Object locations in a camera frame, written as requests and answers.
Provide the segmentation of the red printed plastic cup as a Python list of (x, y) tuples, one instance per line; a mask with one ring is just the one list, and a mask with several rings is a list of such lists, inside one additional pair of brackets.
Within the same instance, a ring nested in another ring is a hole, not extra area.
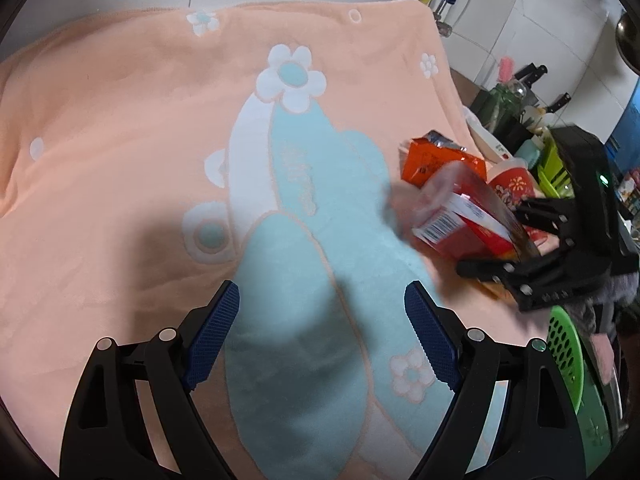
[(541, 197), (537, 183), (523, 159), (503, 160), (488, 170), (487, 177), (489, 186), (512, 212), (523, 200)]

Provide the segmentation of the red gold tea bottle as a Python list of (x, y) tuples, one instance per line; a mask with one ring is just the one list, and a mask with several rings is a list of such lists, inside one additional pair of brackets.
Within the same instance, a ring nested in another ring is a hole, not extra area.
[(540, 256), (514, 211), (463, 162), (447, 162), (422, 188), (394, 182), (387, 208), (397, 218), (399, 236), (425, 259), (444, 297), (477, 280), (458, 274), (462, 261), (521, 263)]

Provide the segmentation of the orange foil wrapper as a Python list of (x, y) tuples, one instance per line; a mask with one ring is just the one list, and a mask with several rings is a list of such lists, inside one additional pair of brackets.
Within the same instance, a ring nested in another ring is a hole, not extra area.
[(462, 162), (482, 179), (487, 178), (484, 159), (473, 155), (467, 148), (436, 130), (411, 139), (400, 151), (400, 177), (417, 188), (422, 188), (448, 162)]

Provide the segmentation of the lime green dish rack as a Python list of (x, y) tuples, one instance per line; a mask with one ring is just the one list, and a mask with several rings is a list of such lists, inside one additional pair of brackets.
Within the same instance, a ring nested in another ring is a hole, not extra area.
[(560, 159), (558, 147), (551, 136), (544, 139), (544, 149), (537, 165), (538, 184), (548, 198), (573, 198), (570, 175)]

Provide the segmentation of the green perforated plastic basket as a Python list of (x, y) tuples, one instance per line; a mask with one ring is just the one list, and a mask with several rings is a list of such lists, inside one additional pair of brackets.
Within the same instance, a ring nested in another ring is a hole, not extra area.
[(578, 331), (570, 315), (559, 306), (550, 311), (548, 348), (567, 388), (575, 413), (579, 412), (584, 391), (584, 358)]

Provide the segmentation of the pink dish cloth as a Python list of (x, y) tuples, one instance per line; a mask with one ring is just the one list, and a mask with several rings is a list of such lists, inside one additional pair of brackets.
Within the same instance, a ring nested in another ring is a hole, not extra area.
[(600, 379), (603, 385), (612, 382), (615, 372), (614, 351), (607, 334), (592, 334), (590, 342), (596, 357)]

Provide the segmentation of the white ceramic plate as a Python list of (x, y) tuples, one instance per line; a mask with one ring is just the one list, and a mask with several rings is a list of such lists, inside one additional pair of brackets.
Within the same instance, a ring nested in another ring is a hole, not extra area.
[(472, 110), (466, 106), (463, 107), (463, 115), (472, 139), (484, 156), (484, 159), (489, 160), (493, 164), (500, 164), (500, 162), (505, 162), (512, 158), (511, 153), (480, 123), (480, 120)]

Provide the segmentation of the green utensil holder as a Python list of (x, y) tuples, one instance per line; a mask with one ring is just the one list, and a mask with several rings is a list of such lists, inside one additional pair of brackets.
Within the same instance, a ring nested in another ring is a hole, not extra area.
[(480, 90), (471, 110), (487, 131), (496, 133), (506, 120), (518, 114), (526, 93), (524, 84), (512, 79), (496, 84), (490, 91)]

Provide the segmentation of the pink brush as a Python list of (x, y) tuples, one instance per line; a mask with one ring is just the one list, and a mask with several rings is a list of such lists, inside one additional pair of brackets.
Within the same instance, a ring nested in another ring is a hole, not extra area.
[(498, 65), (498, 83), (506, 84), (513, 78), (514, 61), (510, 56), (500, 58)]

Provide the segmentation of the peach floral towel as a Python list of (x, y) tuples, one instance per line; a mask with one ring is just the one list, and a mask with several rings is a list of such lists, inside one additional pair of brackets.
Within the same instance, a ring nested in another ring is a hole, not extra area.
[(402, 146), (473, 139), (420, 3), (101, 14), (1, 66), (1, 395), (49, 467), (94, 344), (239, 286), (193, 399), (241, 479), (405, 479), (451, 401), (420, 281), (495, 340), (521, 314), (411, 244)]

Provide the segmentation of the black handled knife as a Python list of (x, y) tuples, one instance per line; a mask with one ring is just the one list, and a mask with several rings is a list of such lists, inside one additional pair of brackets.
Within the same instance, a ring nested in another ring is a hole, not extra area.
[(544, 107), (546, 114), (556, 114), (559, 110), (562, 110), (564, 106), (572, 100), (572, 96), (565, 92), (561, 94), (555, 101)]

